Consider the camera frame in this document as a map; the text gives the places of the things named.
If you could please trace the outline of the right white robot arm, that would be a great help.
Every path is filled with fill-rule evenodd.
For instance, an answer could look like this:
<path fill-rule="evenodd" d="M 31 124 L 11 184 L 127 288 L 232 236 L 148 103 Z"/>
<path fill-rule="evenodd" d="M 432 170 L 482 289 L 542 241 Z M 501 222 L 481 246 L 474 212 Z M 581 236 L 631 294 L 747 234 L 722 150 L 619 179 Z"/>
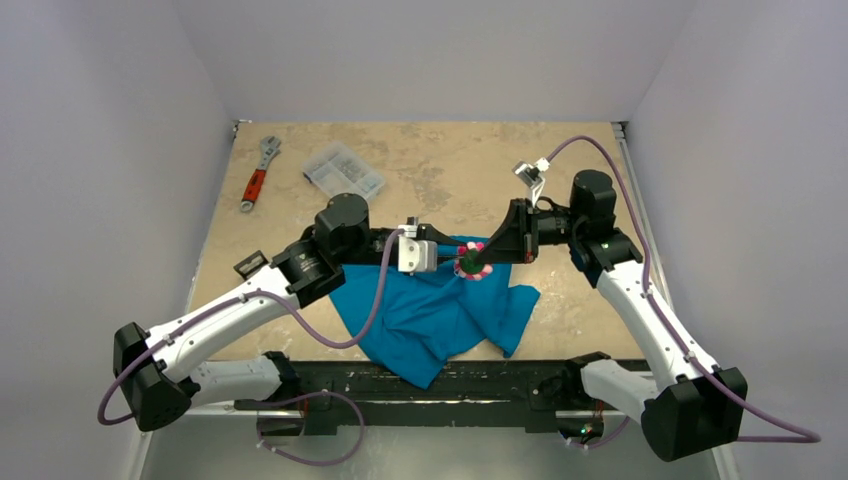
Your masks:
<path fill-rule="evenodd" d="M 594 354 L 573 361 L 561 381 L 576 407 L 601 400 L 638 423 L 652 451 L 670 462 L 736 441 L 743 409 L 728 398 L 747 394 L 736 368 L 723 369 L 685 332 L 667 303 L 650 293 L 645 261 L 616 227 L 612 179 L 597 170 L 578 172 L 568 205 L 538 206 L 545 180 L 538 167 L 516 176 L 528 196 L 510 202 L 501 226 L 475 259 L 482 264 L 529 264 L 547 245 L 565 244 L 578 271 L 613 307 L 643 353 L 650 379 Z"/>

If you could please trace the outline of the pink flower brooch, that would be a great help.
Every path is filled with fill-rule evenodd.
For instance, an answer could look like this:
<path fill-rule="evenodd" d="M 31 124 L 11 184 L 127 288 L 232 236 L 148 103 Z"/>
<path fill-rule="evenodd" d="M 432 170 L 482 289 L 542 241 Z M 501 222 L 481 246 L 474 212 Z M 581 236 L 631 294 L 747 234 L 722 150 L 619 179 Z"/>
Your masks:
<path fill-rule="evenodd" d="M 481 281 L 489 276 L 494 267 L 478 260 L 479 254 L 484 248 L 483 242 L 469 241 L 457 248 L 457 257 L 454 259 L 454 274 L 469 281 Z"/>

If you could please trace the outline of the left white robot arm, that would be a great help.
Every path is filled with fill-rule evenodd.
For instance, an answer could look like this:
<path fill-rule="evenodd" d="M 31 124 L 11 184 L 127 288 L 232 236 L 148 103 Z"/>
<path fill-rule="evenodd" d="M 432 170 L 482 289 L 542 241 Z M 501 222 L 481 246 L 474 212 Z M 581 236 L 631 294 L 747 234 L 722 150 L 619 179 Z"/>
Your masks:
<path fill-rule="evenodd" d="M 314 339 L 347 349 L 367 335 L 380 308 L 390 267 L 401 273 L 434 272 L 460 242 L 413 217 L 394 229 L 375 229 L 369 206 L 357 194 L 338 194 L 314 217 L 301 237 L 249 273 L 244 282 L 202 309 L 144 329 L 131 322 L 114 336 L 115 381 L 98 407 L 98 420 L 112 424 L 106 407 L 116 391 L 129 406 L 123 421 L 142 432 L 161 429 L 190 408 L 234 400 L 264 400 L 284 409 L 297 399 L 298 382 L 281 353 L 216 363 L 211 356 L 279 317 L 292 316 Z M 346 265 L 379 266 L 378 286 L 363 327 L 351 339 L 333 341 L 317 332 L 300 309 L 345 282 Z"/>

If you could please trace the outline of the blue t-shirt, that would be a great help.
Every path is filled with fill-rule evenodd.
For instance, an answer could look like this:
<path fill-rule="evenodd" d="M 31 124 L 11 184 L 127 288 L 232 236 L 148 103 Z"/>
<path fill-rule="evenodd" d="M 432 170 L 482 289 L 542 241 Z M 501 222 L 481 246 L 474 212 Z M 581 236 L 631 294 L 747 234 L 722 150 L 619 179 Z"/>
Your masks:
<path fill-rule="evenodd" d="M 540 298 L 510 283 L 499 264 L 480 281 L 446 262 L 434 273 L 408 276 L 390 268 L 378 314 L 359 347 L 373 363 L 425 389 L 453 357 L 488 341 L 506 358 L 522 339 Z"/>

